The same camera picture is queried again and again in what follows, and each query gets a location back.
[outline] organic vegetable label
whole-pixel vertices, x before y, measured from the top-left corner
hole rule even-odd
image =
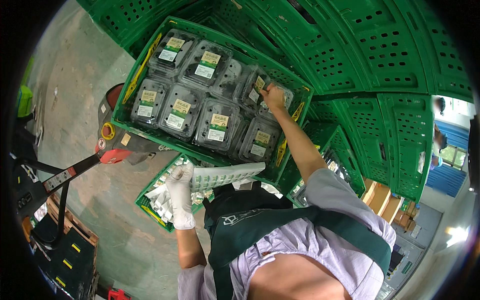
[[[264,86],[265,81],[260,76],[258,76],[257,80],[255,81],[255,85],[253,86],[253,89],[248,95],[248,97],[255,101],[255,103],[257,103],[258,97],[260,96],[260,90],[263,89]]]
[[[173,61],[177,56],[177,53],[180,52],[180,48],[183,46],[183,43],[185,43],[185,40],[171,37],[158,58]]]
[[[257,135],[255,136],[255,141],[253,142],[250,152],[258,156],[264,156],[269,140],[270,135],[268,133],[260,130],[257,131]]]
[[[205,51],[202,59],[198,63],[197,70],[195,70],[195,74],[206,77],[211,79],[213,76],[213,72],[215,72],[215,68],[220,61],[221,55]]]
[[[213,114],[210,121],[210,129],[208,130],[208,139],[223,142],[225,131],[227,131],[228,117]]]
[[[143,117],[151,117],[153,110],[153,103],[155,102],[156,92],[143,91],[140,99],[140,106],[138,107],[137,115]]]
[[[168,116],[167,124],[174,128],[180,129],[185,121],[185,116],[190,110],[190,106],[191,104],[177,99],[173,105],[170,115]]]

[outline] gloved hand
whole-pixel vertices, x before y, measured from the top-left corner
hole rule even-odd
[[[195,227],[195,219],[192,214],[192,192],[190,191],[193,169],[192,163],[179,165],[165,180],[172,201],[173,226],[176,229]]]

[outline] cardboard box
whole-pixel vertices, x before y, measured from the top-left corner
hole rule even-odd
[[[404,213],[401,210],[397,211],[395,217],[393,218],[393,222],[396,224],[400,224],[400,220],[402,219],[403,215]]]
[[[415,202],[410,201],[410,203],[408,204],[408,207],[407,207],[407,210],[406,210],[405,213],[410,216],[410,215],[412,214],[412,212],[413,212],[414,209],[415,209]]]
[[[382,218],[385,219],[389,224],[392,224],[393,219],[395,218],[398,210],[400,209],[401,204],[402,201],[400,199],[394,196],[390,196],[387,206],[382,213]]]
[[[410,221],[410,216],[408,215],[403,215],[402,218],[400,219],[400,226],[405,228],[408,228],[408,221]]]
[[[381,186],[380,184],[375,187],[375,196],[372,197],[372,201],[369,204],[369,207],[375,214],[378,216],[382,215],[388,204],[390,195],[391,192],[389,187]]]
[[[363,193],[361,200],[364,203],[367,203],[369,199],[372,197],[372,193],[373,193],[373,190],[375,189],[377,182],[370,179],[365,179],[364,182],[365,182],[365,193]]]
[[[412,221],[408,224],[407,229],[405,229],[405,230],[406,230],[406,231],[412,231],[412,230],[415,228],[415,225],[416,225],[416,224],[417,224],[417,223],[416,223],[414,220],[412,220]]]

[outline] window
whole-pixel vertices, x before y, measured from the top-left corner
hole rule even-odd
[[[465,162],[467,152],[462,148],[448,145],[447,148],[442,150],[439,156],[444,160],[444,164],[461,170],[463,163]]]

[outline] clear plastic clamshell container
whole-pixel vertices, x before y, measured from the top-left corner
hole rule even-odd
[[[207,98],[198,120],[195,142],[217,151],[228,151],[240,108],[236,103]]]
[[[256,113],[263,101],[260,90],[270,84],[270,76],[258,65],[249,65],[242,74],[240,83],[233,93],[233,99],[247,111]]]
[[[198,43],[195,35],[171,29],[160,41],[148,60],[148,75],[167,82],[174,82],[191,50]]]
[[[210,88],[210,93],[220,99],[233,101],[233,93],[235,88],[242,80],[242,72],[245,70],[244,63],[231,58],[227,62],[227,67],[217,78],[215,84]]]
[[[251,119],[241,119],[238,128],[235,130],[235,134],[233,135],[232,139],[232,145],[228,150],[228,157],[231,159],[241,160],[239,157],[239,152],[251,121]]]
[[[279,83],[273,82],[273,84],[275,84],[276,86],[278,86],[279,88],[281,88],[283,90],[285,108],[289,109],[290,104],[292,103],[292,100],[293,100],[293,97],[294,97],[293,92],[290,91],[289,89],[287,89],[286,87],[284,87],[283,85],[279,84]],[[260,103],[260,108],[258,108],[258,115],[261,116],[261,117],[267,118],[271,121],[277,122],[277,120],[275,119],[273,113],[268,108],[265,101],[262,101]]]
[[[176,83],[170,88],[160,115],[159,128],[183,140],[190,139],[206,94]]]
[[[146,77],[140,84],[130,118],[133,122],[156,128],[158,113],[162,107],[168,86],[156,79]]]
[[[202,40],[183,65],[179,81],[208,92],[231,58],[232,52],[227,48]]]
[[[253,118],[240,148],[240,159],[268,162],[281,133],[278,125],[263,118]]]

